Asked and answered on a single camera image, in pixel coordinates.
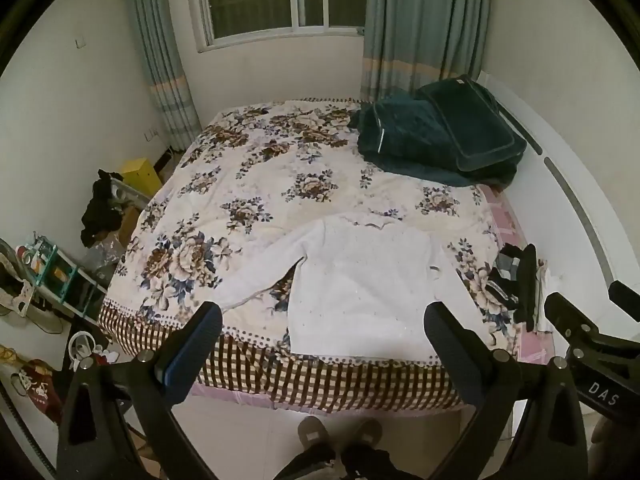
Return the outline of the dark green folded blanket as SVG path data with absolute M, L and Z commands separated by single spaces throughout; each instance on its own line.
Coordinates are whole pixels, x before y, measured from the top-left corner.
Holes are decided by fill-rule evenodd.
M 366 103 L 352 113 L 364 160 L 392 174 L 463 188 L 484 184 L 504 188 L 514 174 L 465 174 L 457 170 L 454 146 L 438 111 L 408 94 Z

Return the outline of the floral bed blanket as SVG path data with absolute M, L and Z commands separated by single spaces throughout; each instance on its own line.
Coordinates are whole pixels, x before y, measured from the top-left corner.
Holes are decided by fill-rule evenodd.
M 506 204 L 483 185 L 455 188 L 366 162 L 349 128 L 352 102 L 286 101 L 226 110 L 188 148 L 140 214 L 108 286 L 100 329 L 122 350 L 156 349 L 220 281 L 282 235 L 356 210 L 439 234 L 489 343 L 514 351 L 518 328 L 485 292 L 503 244 Z M 296 354 L 285 274 L 224 316 L 198 392 L 294 411 L 450 410 L 458 400 L 436 359 Z

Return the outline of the teal curtain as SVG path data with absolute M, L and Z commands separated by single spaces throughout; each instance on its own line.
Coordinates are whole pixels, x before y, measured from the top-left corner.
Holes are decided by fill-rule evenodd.
M 146 84 L 167 142 L 185 151 L 201 132 L 172 24 L 168 0 L 126 0 Z
M 480 76 L 491 0 L 367 0 L 360 98 Z

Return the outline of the yellow box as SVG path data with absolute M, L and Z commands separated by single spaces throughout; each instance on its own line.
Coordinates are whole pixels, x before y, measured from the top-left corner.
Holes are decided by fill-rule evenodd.
M 160 177 L 147 158 L 127 160 L 118 172 L 122 175 L 122 180 L 126 185 L 148 197 L 153 197 L 163 186 Z

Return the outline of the black garment on rack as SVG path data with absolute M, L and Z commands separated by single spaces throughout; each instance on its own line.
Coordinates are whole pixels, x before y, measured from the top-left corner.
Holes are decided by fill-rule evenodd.
M 122 211 L 114 201 L 112 177 L 120 180 L 119 174 L 98 170 L 98 180 L 93 182 L 92 197 L 81 217 L 81 243 L 91 248 L 108 234 L 118 231 L 122 225 Z

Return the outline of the left dark slipper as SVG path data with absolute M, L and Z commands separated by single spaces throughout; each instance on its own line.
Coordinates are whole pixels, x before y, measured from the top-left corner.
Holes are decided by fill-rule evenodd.
M 323 422 L 314 416 L 307 416 L 297 427 L 300 444 L 303 445 L 303 458 L 311 465 L 329 464 L 336 459 L 331 437 Z

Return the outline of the pile of dark small clothes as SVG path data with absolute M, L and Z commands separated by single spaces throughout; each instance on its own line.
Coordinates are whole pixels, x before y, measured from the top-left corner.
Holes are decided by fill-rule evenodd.
M 498 252 L 488 274 L 486 290 L 512 316 L 513 322 L 523 324 L 527 333 L 551 333 L 552 327 L 544 316 L 542 285 L 546 264 L 538 259 L 537 248 L 505 244 Z

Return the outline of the left teal curtain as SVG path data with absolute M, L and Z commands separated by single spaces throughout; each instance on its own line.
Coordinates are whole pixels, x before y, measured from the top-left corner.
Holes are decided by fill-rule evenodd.
M 126 0 L 146 84 L 167 142 L 185 151 L 201 132 L 172 24 L 168 0 Z

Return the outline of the teal shoe rack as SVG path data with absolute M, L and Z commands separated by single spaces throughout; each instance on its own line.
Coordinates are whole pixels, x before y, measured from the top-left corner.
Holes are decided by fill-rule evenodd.
M 51 304 L 98 324 L 106 289 L 47 237 L 17 248 L 17 257 L 37 292 Z

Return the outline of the white curved headboard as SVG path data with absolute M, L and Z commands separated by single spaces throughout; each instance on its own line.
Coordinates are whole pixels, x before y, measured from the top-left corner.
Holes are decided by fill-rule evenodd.
M 550 124 L 506 84 L 480 84 L 527 148 L 506 197 L 529 243 L 548 262 L 558 291 L 590 318 L 624 318 L 608 298 L 615 281 L 639 284 L 639 263 L 622 222 L 584 163 Z

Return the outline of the white knitted sweater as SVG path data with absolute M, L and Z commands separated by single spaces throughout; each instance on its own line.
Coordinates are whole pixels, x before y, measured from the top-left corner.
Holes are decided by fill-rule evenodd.
M 228 311 L 294 274 L 291 351 L 302 356 L 428 362 L 425 309 L 441 301 L 488 341 L 480 309 L 437 235 L 378 214 L 332 214 L 300 226 L 224 278 L 214 300 Z

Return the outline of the white sneaker on rack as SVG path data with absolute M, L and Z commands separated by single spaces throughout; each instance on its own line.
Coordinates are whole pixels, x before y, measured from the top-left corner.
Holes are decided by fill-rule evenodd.
M 1 241 L 1 314 L 10 312 L 35 324 L 43 333 L 61 335 L 63 322 L 53 306 L 32 284 L 15 250 Z

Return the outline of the dark green pillow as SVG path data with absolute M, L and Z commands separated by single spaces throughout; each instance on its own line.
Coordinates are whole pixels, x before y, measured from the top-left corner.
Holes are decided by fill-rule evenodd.
M 426 84 L 414 97 L 438 111 L 454 146 L 457 170 L 514 174 L 518 169 L 526 141 L 500 116 L 494 96 L 468 75 Z

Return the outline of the right teal curtain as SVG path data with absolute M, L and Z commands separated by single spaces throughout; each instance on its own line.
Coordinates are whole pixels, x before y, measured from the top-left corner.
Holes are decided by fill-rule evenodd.
M 480 76 L 491 0 L 367 0 L 360 98 Z

